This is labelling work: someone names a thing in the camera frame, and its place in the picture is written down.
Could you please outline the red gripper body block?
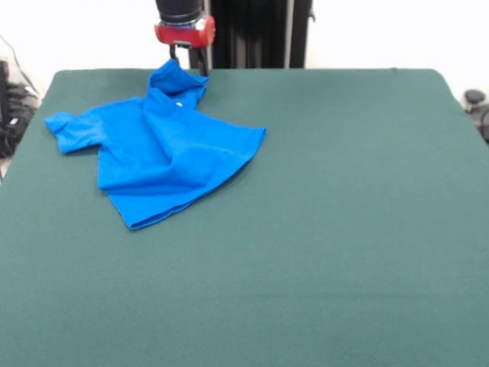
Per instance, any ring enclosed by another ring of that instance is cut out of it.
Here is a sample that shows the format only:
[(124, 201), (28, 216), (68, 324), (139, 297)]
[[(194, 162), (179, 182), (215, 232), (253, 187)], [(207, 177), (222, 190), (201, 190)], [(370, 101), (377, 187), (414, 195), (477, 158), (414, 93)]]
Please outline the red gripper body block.
[(189, 24), (159, 23), (154, 26), (157, 39), (162, 44), (191, 48), (207, 48), (215, 39), (215, 20), (202, 16)]

